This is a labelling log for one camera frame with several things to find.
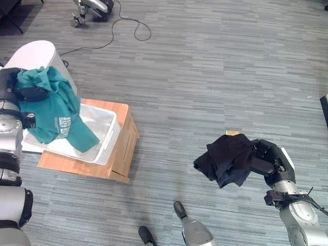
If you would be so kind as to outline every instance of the teal shirt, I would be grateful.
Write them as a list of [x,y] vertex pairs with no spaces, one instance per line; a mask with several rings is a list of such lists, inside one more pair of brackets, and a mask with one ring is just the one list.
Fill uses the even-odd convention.
[[72,90],[67,79],[54,67],[20,71],[16,89],[42,87],[49,91],[43,101],[19,101],[22,112],[35,113],[36,128],[29,129],[35,138],[48,144],[57,138],[66,138],[81,152],[99,143],[99,139],[79,117],[80,98]]

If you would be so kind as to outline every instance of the black garment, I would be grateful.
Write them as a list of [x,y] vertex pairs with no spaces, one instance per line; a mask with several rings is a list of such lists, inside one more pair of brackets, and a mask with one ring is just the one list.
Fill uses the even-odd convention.
[[207,145],[207,152],[194,161],[194,167],[209,180],[216,180],[219,187],[234,182],[241,186],[252,170],[252,166],[267,166],[270,163],[255,157],[255,144],[245,135],[223,135]]

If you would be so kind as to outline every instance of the white laundry basket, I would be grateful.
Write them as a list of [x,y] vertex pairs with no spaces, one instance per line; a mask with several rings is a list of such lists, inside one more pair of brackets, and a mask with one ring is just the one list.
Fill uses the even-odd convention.
[[65,138],[56,139],[47,145],[42,144],[28,131],[24,132],[23,144],[39,147],[74,159],[106,165],[120,133],[116,113],[81,104],[79,115],[82,121],[99,138],[99,143],[87,152],[78,151]]
[[55,67],[69,81],[76,94],[74,81],[57,53],[56,47],[50,41],[37,40],[23,45],[12,55],[5,68],[31,70],[48,66]]

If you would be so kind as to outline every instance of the laundry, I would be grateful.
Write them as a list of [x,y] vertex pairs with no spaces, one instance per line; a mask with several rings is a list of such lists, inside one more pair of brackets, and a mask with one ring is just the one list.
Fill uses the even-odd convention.
[[209,180],[216,180],[223,188],[234,182],[242,186],[252,167],[271,166],[270,163],[256,157],[255,144],[245,135],[223,135],[207,145],[207,152],[194,161],[194,167]]
[[49,92],[47,98],[41,101],[19,101],[22,112],[35,113],[36,128],[29,131],[39,142],[48,144],[55,139],[66,138],[81,152],[99,143],[99,139],[78,115],[80,98],[54,67],[22,70],[17,80],[17,91],[38,87]]

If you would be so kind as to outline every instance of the wire on floor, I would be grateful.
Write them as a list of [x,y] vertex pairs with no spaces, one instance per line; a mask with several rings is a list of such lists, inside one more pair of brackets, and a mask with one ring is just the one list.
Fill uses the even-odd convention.
[[[115,26],[115,24],[118,23],[119,21],[134,21],[134,22],[137,22],[138,25],[137,25],[137,27],[134,29],[134,37],[135,37],[135,39],[138,40],[138,41],[147,41],[147,40],[149,40],[149,39],[151,38],[151,36],[152,36],[152,31],[151,31],[151,29],[149,28],[149,26],[148,26],[147,24],[145,24],[145,23],[143,23],[143,22],[137,20],[137,19],[128,18],[128,17],[122,17],[122,16],[121,16],[122,4],[121,4],[118,0],[114,0],[114,3],[115,3],[115,2],[118,2],[118,4],[119,4],[119,14],[118,14],[118,15],[119,15],[119,19],[117,19],[116,21],[114,21],[114,23],[112,24],[112,29],[111,29],[111,30],[112,30],[112,38],[111,38],[111,40],[110,40],[107,44],[102,45],[102,46],[99,46],[99,47],[88,47],[88,46],[86,46],[86,47],[80,47],[80,48],[77,48],[77,49],[74,49],[74,50],[70,50],[70,51],[64,52],[64,53],[60,54],[60,56],[67,55],[67,54],[69,54],[69,53],[76,52],[76,51],[79,51],[79,50],[82,50],[82,49],[94,49],[94,50],[98,50],[98,49],[102,49],[102,48],[104,48],[104,47],[107,47],[108,45],[110,45],[110,44],[114,41],[114,26]],[[138,38],[138,37],[136,36],[136,32],[137,32],[137,30],[138,30],[140,24],[141,24],[141,25],[144,25],[144,26],[147,27],[147,29],[149,30],[149,36],[148,36],[146,39],[140,39],[140,38]],[[68,63],[66,60],[63,60],[63,62],[64,62],[64,64],[65,64],[65,66],[68,67],[68,64],[69,64],[69,63]]]

